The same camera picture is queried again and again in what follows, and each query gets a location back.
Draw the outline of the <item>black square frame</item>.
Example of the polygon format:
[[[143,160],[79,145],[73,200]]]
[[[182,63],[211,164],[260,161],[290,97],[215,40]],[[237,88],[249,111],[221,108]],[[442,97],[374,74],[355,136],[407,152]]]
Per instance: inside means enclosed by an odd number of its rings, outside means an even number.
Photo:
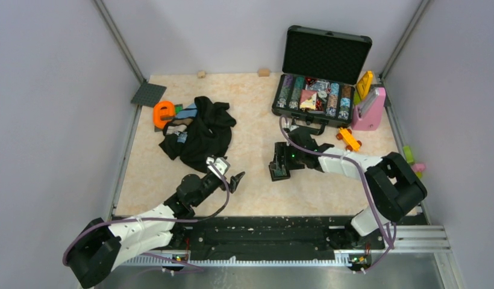
[[[290,178],[290,170],[285,164],[272,161],[269,163],[269,173],[272,182],[282,181]]]

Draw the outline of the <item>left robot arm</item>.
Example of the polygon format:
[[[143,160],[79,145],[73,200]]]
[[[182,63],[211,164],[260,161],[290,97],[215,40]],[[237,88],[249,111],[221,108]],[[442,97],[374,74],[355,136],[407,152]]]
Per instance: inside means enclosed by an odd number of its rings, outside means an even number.
[[[245,173],[226,180],[218,172],[186,175],[162,204],[136,216],[105,221],[91,220],[64,251],[62,263],[83,288],[101,283],[116,267],[158,247],[177,249],[185,239],[177,224],[198,222],[195,207],[217,189],[234,193]]]

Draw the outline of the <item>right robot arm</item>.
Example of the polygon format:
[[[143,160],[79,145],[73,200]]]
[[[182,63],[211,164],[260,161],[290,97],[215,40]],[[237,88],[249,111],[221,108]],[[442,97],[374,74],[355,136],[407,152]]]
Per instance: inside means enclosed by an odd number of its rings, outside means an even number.
[[[275,143],[269,163],[273,181],[290,178],[292,170],[311,169],[334,173],[361,182],[368,206],[345,226],[345,241],[361,248],[369,234],[389,223],[397,223],[419,205],[428,192],[405,158],[391,152],[382,157],[317,144],[304,128],[285,129],[286,140]]]

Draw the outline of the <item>black printed t-shirt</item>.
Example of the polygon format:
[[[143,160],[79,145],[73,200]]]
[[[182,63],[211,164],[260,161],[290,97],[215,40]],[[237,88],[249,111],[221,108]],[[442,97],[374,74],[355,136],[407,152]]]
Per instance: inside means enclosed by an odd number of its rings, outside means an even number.
[[[195,97],[163,129],[159,144],[171,159],[179,158],[190,168],[205,173],[208,157],[224,157],[232,139],[236,120],[228,102],[213,102],[206,96]]]

